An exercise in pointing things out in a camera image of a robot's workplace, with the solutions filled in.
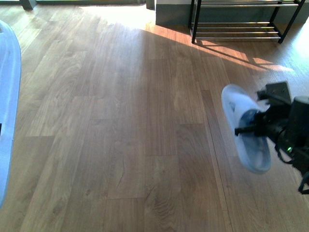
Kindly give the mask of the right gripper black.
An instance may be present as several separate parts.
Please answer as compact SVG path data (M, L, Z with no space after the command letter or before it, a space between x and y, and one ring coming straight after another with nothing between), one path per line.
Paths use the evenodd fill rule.
M265 136L277 145L293 145L291 134L292 102L286 82L267 84L257 92L259 101L269 105L266 111L256 113L253 120L254 134Z

